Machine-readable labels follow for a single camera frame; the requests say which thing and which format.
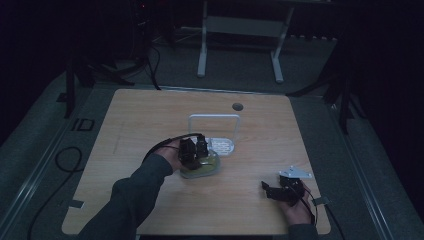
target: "round hole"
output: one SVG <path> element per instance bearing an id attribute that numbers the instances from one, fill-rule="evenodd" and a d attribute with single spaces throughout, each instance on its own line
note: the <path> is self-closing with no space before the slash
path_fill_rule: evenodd
<path id="1" fill-rule="evenodd" d="M 241 110 L 243 110 L 243 104 L 241 104 L 241 103 L 234 103 L 233 104 L 233 109 L 234 110 L 236 110 L 236 111 L 241 111 Z"/>

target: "white stand leg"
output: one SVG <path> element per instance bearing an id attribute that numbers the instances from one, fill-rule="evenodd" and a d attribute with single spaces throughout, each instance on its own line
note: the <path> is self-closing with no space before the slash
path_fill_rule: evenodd
<path id="1" fill-rule="evenodd" d="M 275 49 L 275 51 L 271 51 L 271 62 L 272 62 L 272 67 L 274 69 L 275 81 L 277 83 L 282 83 L 284 81 L 283 73 L 281 71 L 279 56 L 280 56 L 281 48 L 283 47 L 284 40 L 286 39 L 286 33 L 290 25 L 290 20 L 293 15 L 293 10 L 294 10 L 293 8 L 290 8 L 289 10 L 284 26 L 281 29 L 281 34 L 278 39 L 277 48 Z"/>
<path id="2" fill-rule="evenodd" d="M 199 65 L 197 67 L 197 76 L 198 77 L 204 77 L 206 73 L 206 58 L 208 56 L 208 49 L 206 47 L 206 21 L 207 21 L 207 8 L 208 8 L 208 2 L 203 2 L 203 21 L 202 21 L 202 47 L 200 49 L 200 56 L 199 56 Z"/>

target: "dark background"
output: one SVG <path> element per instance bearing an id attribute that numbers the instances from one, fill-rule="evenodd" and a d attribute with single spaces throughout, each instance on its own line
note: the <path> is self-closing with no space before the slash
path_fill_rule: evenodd
<path id="1" fill-rule="evenodd" d="M 306 39 L 337 38 L 346 43 L 343 54 L 335 56 L 340 60 L 336 62 L 345 65 L 335 64 L 329 69 L 337 72 L 349 67 L 355 72 L 353 92 L 359 96 L 362 108 L 423 218 L 424 208 L 420 203 L 424 193 L 419 183 L 424 169 L 424 9 L 408 1 L 367 1 L 367 6 L 360 8 L 355 7 L 357 2 L 337 1 L 341 6 L 296 4 L 289 34 L 303 35 Z M 105 18 L 105 9 L 110 10 L 117 1 L 99 3 L 95 0 L 2 1 L 0 144 L 44 88 L 65 70 L 72 54 L 82 52 L 97 61 L 109 61 L 119 51 L 117 43 L 130 42 L 111 37 L 110 22 L 129 23 L 128 16 L 122 16 L 125 6 L 115 6 L 117 20 L 110 21 L 110 17 Z M 162 34 L 169 24 L 200 26 L 201 1 L 178 1 L 176 5 L 158 0 L 155 4 L 160 7 L 158 12 L 168 11 L 174 17 L 170 22 L 166 14 L 156 15 Z"/>

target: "metal stand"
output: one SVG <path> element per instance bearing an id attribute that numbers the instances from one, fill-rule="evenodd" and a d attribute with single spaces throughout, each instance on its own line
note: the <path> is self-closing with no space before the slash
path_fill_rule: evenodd
<path id="1" fill-rule="evenodd" d="M 208 16 L 208 1 L 203 2 L 202 21 L 202 46 L 200 49 L 199 66 L 197 76 L 204 77 L 206 72 L 207 46 L 206 37 L 208 32 L 219 32 L 229 34 L 254 35 L 278 38 L 275 50 L 271 51 L 271 62 L 274 69 L 275 81 L 282 83 L 283 74 L 281 71 L 279 56 L 281 48 L 286 38 L 286 33 L 293 15 L 293 7 L 290 7 L 285 21 L 267 21 L 242 18 L 230 18 L 220 16 Z"/>
<path id="2" fill-rule="evenodd" d="M 209 137 L 206 138 L 208 148 L 218 153 L 219 156 L 228 156 L 234 151 L 234 146 L 237 138 L 237 132 L 240 126 L 240 116 L 237 114 L 192 114 L 188 117 L 188 132 L 192 133 L 192 120 L 195 118 L 202 119 L 235 119 L 233 138 Z"/>

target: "human arm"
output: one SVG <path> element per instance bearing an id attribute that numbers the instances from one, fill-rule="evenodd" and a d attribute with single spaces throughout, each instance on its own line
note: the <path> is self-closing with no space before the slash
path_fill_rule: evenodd
<path id="1" fill-rule="evenodd" d="M 109 202 L 78 235 L 78 239 L 135 239 L 138 226 L 152 212 L 165 177 L 181 167 L 179 141 L 148 156 L 129 178 L 115 182 Z"/>
<path id="2" fill-rule="evenodd" d="M 283 211 L 289 225 L 290 240 L 315 240 L 318 239 L 318 232 L 315 225 L 311 224 L 311 213 L 309 204 L 310 189 L 303 184 L 306 189 L 303 201 L 298 201 L 295 205 L 290 206 L 287 202 L 278 201 L 278 206 Z"/>

